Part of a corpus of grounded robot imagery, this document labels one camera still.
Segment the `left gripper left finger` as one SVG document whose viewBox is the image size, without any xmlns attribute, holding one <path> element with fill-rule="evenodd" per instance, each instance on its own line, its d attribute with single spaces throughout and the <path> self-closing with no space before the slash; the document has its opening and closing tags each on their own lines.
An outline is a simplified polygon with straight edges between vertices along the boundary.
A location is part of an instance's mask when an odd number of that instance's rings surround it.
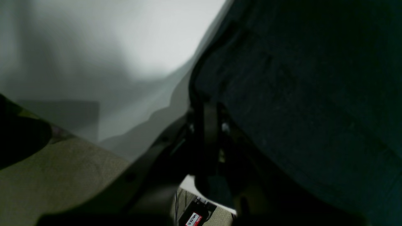
<svg viewBox="0 0 402 226">
<path fill-rule="evenodd" d="M 151 147 L 95 197 L 64 212 L 47 214 L 39 226 L 173 225 L 173 197 L 191 172 L 190 114 L 168 126 Z"/>
</svg>

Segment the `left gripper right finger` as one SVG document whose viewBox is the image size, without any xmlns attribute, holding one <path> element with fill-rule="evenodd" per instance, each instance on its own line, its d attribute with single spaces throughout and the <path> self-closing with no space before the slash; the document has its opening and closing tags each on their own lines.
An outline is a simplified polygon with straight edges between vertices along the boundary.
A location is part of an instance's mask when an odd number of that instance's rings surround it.
<svg viewBox="0 0 402 226">
<path fill-rule="evenodd" d="M 360 213 L 346 211 L 312 195 L 257 146 L 217 105 L 222 174 L 232 196 L 233 226 L 366 226 Z"/>
</svg>

